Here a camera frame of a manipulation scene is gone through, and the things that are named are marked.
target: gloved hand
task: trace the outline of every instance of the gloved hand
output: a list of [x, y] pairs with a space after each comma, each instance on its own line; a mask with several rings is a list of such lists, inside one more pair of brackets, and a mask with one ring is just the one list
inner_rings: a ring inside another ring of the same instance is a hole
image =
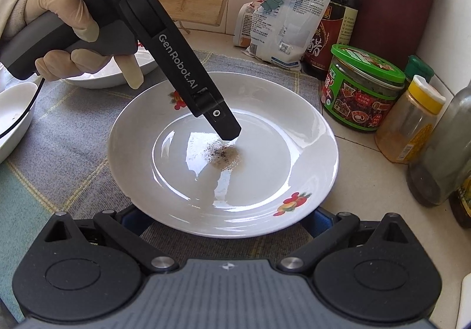
[[[98, 39], [99, 27], [88, 12], [83, 0], [27, 0], [24, 10], [26, 24], [31, 23], [46, 11], [52, 11], [71, 26], [75, 34], [86, 42]], [[111, 57], [85, 49], [78, 49], [69, 54], [66, 51], [53, 50], [43, 58], [36, 60], [36, 68], [44, 79], [52, 81], [80, 76], [84, 72], [97, 73], [108, 64]], [[132, 88], [139, 88], [144, 77], [134, 55], [115, 56], [116, 64], [121, 69], [126, 81]]]

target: green lid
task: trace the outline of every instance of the green lid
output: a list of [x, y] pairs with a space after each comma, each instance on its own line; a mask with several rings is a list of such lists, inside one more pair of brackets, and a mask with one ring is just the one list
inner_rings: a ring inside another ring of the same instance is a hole
[[409, 57], [409, 63], [407, 63], [406, 69], [404, 70], [404, 74], [406, 74], [407, 78], [410, 80], [412, 80], [415, 75], [422, 76], [427, 83], [429, 83], [430, 79], [435, 75], [435, 72], [432, 67], [426, 64], [422, 59], [411, 55]]
[[372, 53], [346, 45], [333, 45], [332, 54], [350, 66], [363, 71], [380, 80], [403, 84], [406, 80], [404, 73], [395, 65], [377, 57]]

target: knife block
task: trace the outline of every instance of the knife block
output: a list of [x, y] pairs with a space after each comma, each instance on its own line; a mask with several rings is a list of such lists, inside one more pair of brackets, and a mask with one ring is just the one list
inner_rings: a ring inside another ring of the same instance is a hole
[[433, 0], [360, 0], [350, 45], [400, 69], [421, 41]]

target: screw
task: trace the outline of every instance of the screw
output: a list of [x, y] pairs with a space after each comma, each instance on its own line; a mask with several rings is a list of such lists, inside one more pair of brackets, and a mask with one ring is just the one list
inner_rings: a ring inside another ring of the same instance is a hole
[[299, 269], [304, 265], [304, 261], [298, 257], [285, 257], [281, 260], [281, 265], [286, 269]]
[[168, 269], [175, 264], [175, 261], [172, 258], [167, 257], [167, 256], [159, 256], [152, 259], [150, 263], [154, 268]]

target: yellow and white bottle cap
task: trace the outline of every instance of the yellow and white bottle cap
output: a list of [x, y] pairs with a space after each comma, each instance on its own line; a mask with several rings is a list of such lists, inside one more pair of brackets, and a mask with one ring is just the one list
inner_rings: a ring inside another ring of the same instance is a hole
[[422, 76], [415, 75], [407, 90], [422, 107], [434, 115], [440, 113], [446, 102], [445, 97], [441, 96]]

